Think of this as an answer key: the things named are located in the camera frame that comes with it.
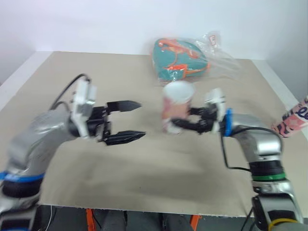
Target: black cable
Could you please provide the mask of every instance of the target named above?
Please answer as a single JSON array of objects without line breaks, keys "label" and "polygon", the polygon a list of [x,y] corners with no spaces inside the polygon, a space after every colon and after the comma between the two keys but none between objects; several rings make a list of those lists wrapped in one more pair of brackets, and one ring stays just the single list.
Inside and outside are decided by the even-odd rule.
[{"label": "black cable", "polygon": [[55,104],[59,101],[59,99],[64,95],[64,93],[73,85],[73,83],[75,83],[78,79],[80,79],[81,77],[86,77],[87,81],[90,81],[90,78],[86,75],[86,74],[80,74],[78,76],[76,76],[63,90],[62,92],[59,94],[59,96],[54,100],[54,102],[52,103],[52,105],[50,106],[49,110],[52,110],[52,108],[55,106]]},{"label": "black cable", "polygon": [[283,142],[282,142],[281,136],[280,136],[276,131],[273,131],[273,130],[268,129],[268,128],[262,128],[262,127],[248,127],[248,128],[242,128],[242,129],[240,129],[240,130],[238,130],[238,131],[235,131],[235,132],[231,133],[230,136],[235,136],[235,135],[237,135],[237,134],[239,134],[239,133],[241,133],[241,132],[248,131],[248,130],[268,131],[268,132],[274,134],[275,136],[278,137],[278,139],[279,139],[279,141],[280,141],[281,152],[282,152]]},{"label": "black cable", "polygon": [[51,108],[51,110],[56,109],[56,108],[57,108],[59,105],[61,105],[61,104],[63,104],[63,106],[66,108],[67,111],[70,111],[69,105],[68,105],[68,103],[65,102],[65,101],[59,101],[59,102],[57,102],[57,103]]},{"label": "black cable", "polygon": [[96,221],[96,223],[98,224],[98,226],[100,227],[100,229],[102,229],[101,224],[98,222],[98,220],[96,219],[94,213],[92,213],[94,220]]},{"label": "black cable", "polygon": [[245,221],[244,221],[244,224],[242,225],[241,231],[244,230],[244,227],[245,227],[245,225],[246,225],[248,219],[250,218],[251,214],[252,214],[252,208],[251,208],[251,210],[249,211],[248,215],[246,216],[246,219],[245,219]]},{"label": "black cable", "polygon": [[255,222],[252,222],[252,224],[251,224],[251,226],[249,228],[249,231],[252,231],[254,229],[255,224],[256,224]]},{"label": "black cable", "polygon": [[227,160],[227,154],[226,154],[225,144],[224,144],[224,141],[223,141],[223,133],[222,133],[222,132],[220,133],[220,141],[221,141],[221,149],[222,149],[223,160],[224,160],[224,162],[225,162],[225,166],[226,166],[228,169],[237,169],[237,170],[244,170],[244,171],[250,172],[249,169],[244,168],[244,167],[230,167],[230,166],[229,166],[228,160]]}]

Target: paper cup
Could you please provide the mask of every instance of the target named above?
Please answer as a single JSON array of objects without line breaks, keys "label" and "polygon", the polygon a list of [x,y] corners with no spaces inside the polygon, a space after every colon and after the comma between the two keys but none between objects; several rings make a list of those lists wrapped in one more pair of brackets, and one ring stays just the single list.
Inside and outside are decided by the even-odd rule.
[{"label": "paper cup", "polygon": [[174,81],[164,87],[163,131],[171,134],[179,134],[182,131],[170,120],[171,118],[186,119],[188,117],[194,93],[193,84],[186,81]]}]

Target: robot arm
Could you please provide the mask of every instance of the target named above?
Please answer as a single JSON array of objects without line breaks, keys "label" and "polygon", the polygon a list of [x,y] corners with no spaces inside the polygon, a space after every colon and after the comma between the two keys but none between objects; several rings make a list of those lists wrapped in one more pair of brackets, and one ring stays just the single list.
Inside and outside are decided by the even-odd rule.
[{"label": "robot arm", "polygon": [[231,110],[227,110],[224,118],[219,118],[219,111],[224,111],[224,97],[222,94],[212,95],[215,95],[215,99],[207,100],[205,107],[191,110],[191,114],[197,112],[200,115],[198,123],[178,118],[172,119],[172,122],[200,134],[217,131],[213,125],[219,123],[222,136],[233,137],[240,143],[250,168],[229,167],[227,162],[226,166],[251,172],[253,190],[257,193],[252,198],[253,212],[256,226],[260,230],[307,230],[293,187],[281,164],[282,140],[279,135],[251,115],[233,115]]},{"label": "robot arm", "polygon": [[111,135],[108,121],[112,111],[131,111],[140,107],[139,103],[119,101],[93,107],[94,103],[95,88],[87,79],[80,79],[72,112],[53,104],[51,110],[36,117],[25,131],[13,138],[8,164],[1,174],[0,231],[32,229],[44,174],[62,143],[82,137],[114,145],[145,135],[139,131]]}]

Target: beige table surface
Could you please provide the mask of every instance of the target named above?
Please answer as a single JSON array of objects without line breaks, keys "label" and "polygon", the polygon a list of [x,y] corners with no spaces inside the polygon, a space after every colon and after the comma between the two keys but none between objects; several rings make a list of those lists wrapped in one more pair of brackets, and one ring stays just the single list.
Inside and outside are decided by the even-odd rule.
[{"label": "beige table surface", "polygon": [[[227,106],[253,114],[270,125],[285,109],[249,60],[241,60],[238,80],[210,78],[196,82],[194,106],[220,87]],[[63,144],[42,186],[42,204],[153,212],[244,216],[254,195],[247,172],[227,170],[218,134],[161,131],[162,88],[148,56],[54,52],[0,111],[1,170],[10,139],[48,109],[77,74],[87,73],[98,87],[96,105],[135,100],[143,107],[112,115],[113,131],[146,131],[142,139],[106,147],[77,139]],[[283,164],[298,202],[308,216],[308,143],[302,133],[285,139]],[[235,139],[226,139],[231,166],[247,164]]]}]

